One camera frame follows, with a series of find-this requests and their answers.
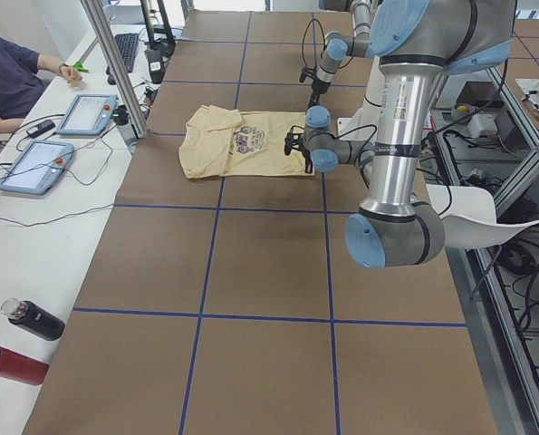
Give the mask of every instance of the white chair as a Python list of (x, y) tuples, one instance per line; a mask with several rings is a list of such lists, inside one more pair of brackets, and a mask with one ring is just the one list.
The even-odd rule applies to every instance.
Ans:
[(451, 186), (452, 204), (445, 186), (427, 185), (430, 203), (437, 213), (446, 210), (440, 217), (446, 234), (445, 246), (463, 249), (500, 246), (511, 238), (539, 223), (539, 220), (524, 224), (498, 224), (495, 202), (483, 188)]

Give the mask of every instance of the yellow object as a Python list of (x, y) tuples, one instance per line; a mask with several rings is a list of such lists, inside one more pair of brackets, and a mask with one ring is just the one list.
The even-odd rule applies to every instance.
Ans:
[(228, 111), (201, 106), (187, 122), (187, 136), (178, 150), (188, 179), (260, 175), (303, 176), (300, 152), (284, 154), (284, 138), (304, 113)]

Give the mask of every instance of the chair leg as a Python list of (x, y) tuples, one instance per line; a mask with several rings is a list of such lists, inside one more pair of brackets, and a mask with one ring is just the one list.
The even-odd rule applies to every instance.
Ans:
[(496, 249), (495, 255), (493, 256), (493, 259), (491, 260), (491, 262), (488, 264), (488, 266), (485, 269), (485, 273), (482, 274), (482, 276), (480, 277), (480, 280), (476, 283), (475, 288), (473, 288), (472, 291), (470, 292), (471, 301), (473, 302), (475, 301), (475, 296), (478, 293), (480, 286), (485, 282), (486, 276), (495, 265), (496, 260), (498, 259), (498, 256), (501, 255), (501, 252), (503, 252), (503, 245), (498, 246), (498, 248)]

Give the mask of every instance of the green object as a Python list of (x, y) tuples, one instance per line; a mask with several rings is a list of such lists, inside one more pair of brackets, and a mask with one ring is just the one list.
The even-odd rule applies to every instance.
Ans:
[(78, 61), (76, 62), (74, 65), (72, 65), (77, 71), (79, 71), (80, 73), (89, 73), (90, 70), (87, 70), (86, 68), (84, 68), (84, 65), (82, 65), (82, 62)]

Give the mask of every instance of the dark blue t-shirt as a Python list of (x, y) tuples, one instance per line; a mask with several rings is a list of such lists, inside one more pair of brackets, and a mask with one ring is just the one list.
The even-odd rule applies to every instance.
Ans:
[(45, 90), (35, 75), (39, 53), (0, 38), (0, 117), (25, 118)]

